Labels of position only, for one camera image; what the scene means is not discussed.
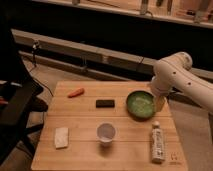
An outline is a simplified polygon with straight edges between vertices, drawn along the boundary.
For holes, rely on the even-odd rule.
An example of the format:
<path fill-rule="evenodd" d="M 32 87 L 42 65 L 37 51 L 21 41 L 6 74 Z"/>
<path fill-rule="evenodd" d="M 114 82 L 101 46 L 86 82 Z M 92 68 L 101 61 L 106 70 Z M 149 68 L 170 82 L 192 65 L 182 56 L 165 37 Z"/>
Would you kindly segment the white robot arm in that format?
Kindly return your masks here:
<path fill-rule="evenodd" d="M 155 62 L 155 76 L 150 82 L 155 97 L 167 96 L 172 88 L 183 92 L 195 103 L 213 114 L 213 83 L 190 72 L 192 58 L 186 52 L 178 52 Z"/>

